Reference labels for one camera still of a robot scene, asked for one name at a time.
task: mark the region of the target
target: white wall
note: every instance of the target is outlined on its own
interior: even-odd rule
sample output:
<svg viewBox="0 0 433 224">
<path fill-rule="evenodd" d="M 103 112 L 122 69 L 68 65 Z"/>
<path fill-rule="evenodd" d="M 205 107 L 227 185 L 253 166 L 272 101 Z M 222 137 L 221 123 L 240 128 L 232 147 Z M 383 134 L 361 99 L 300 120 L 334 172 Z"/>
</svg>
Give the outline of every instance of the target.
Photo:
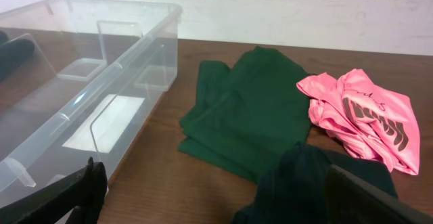
<svg viewBox="0 0 433 224">
<path fill-rule="evenodd" d="M 184 39 L 433 55 L 433 0 L 139 1 L 182 5 Z"/>
</svg>

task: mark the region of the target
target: pink cloth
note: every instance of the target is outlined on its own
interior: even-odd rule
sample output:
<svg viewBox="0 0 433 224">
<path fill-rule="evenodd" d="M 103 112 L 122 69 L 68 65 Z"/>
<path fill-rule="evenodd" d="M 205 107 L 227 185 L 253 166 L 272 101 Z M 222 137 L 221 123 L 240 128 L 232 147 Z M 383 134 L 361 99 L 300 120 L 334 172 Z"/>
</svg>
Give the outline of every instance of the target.
<svg viewBox="0 0 433 224">
<path fill-rule="evenodd" d="M 361 69 L 338 80 L 326 73 L 308 76 L 297 85 L 312 98 L 311 122 L 343 141 L 352 157 L 418 175 L 419 129 L 406 95 L 374 85 Z"/>
</svg>

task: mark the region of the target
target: transparent storage container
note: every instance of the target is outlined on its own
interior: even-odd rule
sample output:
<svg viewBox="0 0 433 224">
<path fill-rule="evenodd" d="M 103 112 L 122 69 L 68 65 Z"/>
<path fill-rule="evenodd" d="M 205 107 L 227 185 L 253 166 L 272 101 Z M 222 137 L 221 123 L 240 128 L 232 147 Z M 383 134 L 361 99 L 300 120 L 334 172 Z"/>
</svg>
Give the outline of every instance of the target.
<svg viewBox="0 0 433 224">
<path fill-rule="evenodd" d="M 0 207 L 90 156 L 110 178 L 176 78 L 180 14 L 175 4 L 106 0 L 0 14 Z"/>
</svg>

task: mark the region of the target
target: wooden table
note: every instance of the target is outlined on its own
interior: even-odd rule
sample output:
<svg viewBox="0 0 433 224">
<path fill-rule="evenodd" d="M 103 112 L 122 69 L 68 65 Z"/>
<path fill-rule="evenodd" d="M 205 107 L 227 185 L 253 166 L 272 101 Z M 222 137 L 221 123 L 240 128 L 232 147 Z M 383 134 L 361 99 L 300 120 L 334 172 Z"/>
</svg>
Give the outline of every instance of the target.
<svg viewBox="0 0 433 224">
<path fill-rule="evenodd" d="M 337 78 L 362 68 L 375 84 L 408 95 L 421 132 L 421 168 L 418 176 L 391 175 L 402 202 L 433 215 L 433 57 L 264 46 L 277 48 L 307 72 Z M 194 105 L 200 61 L 232 66 L 253 48 L 179 41 L 178 77 L 137 136 L 110 188 L 100 223 L 230 223 L 236 210 L 253 201 L 253 183 L 177 151 L 184 138 L 178 121 Z M 308 143 L 344 153 L 316 127 Z"/>
</svg>

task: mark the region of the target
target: pink shirt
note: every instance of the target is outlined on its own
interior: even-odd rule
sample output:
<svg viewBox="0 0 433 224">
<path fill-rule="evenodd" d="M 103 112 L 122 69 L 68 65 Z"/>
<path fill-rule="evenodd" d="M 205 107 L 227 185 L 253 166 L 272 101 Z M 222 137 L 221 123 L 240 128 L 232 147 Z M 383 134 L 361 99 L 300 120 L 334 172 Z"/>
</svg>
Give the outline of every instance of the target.
<svg viewBox="0 0 433 224">
<path fill-rule="evenodd" d="M 406 95 L 374 85 L 361 69 L 338 80 L 326 73 L 308 76 L 297 85 L 312 98 L 311 122 L 343 141 L 352 157 L 418 175 L 419 129 Z"/>
</svg>

